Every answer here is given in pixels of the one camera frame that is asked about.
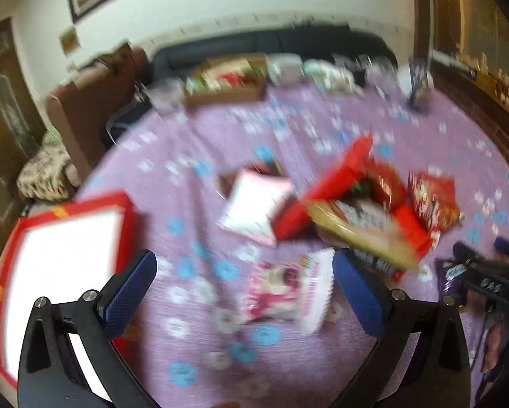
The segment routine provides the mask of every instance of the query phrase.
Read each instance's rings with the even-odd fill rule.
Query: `metal screw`
[[[38,298],[35,301],[35,306],[38,308],[45,307],[45,305],[47,305],[47,299],[44,297]]]
[[[443,296],[441,301],[449,307],[452,307],[455,304],[455,300],[451,296]]]
[[[83,294],[83,299],[85,299],[85,301],[87,302],[90,302],[90,301],[93,301],[96,296],[98,296],[98,293],[96,293],[96,291],[94,290],[88,290],[88,291],[85,291],[85,294]]]
[[[406,293],[403,290],[400,290],[399,288],[395,288],[390,292],[390,295],[392,298],[396,301],[403,301],[406,298]]]

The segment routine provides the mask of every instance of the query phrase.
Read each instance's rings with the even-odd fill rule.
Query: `cardboard box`
[[[207,69],[239,58],[247,59],[251,66],[261,70],[263,78],[260,84],[256,86],[223,88],[218,91],[194,93],[185,91],[185,106],[198,107],[205,104],[248,103],[262,100],[265,94],[267,76],[266,56],[263,54],[226,55],[208,58],[193,70],[191,77],[199,78]]]

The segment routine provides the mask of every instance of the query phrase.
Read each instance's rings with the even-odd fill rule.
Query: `sofa cushion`
[[[397,65],[396,56],[384,40],[370,32],[353,31],[348,25],[307,25],[280,30],[243,32],[201,39],[159,50],[151,63],[152,81],[166,77],[186,78],[204,59],[220,55],[280,52],[303,59],[333,62],[332,54],[356,58],[386,56]]]

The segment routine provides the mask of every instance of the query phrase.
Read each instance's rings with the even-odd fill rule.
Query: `patterned cushion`
[[[63,179],[63,169],[69,163],[71,158],[62,143],[41,147],[17,178],[19,193],[27,198],[46,201],[69,199]]]

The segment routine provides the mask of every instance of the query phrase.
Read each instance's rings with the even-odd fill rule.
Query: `pink snack bag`
[[[333,257],[334,250],[326,249],[297,263],[257,262],[242,301],[242,322],[296,320],[303,334],[318,331],[332,296]]]

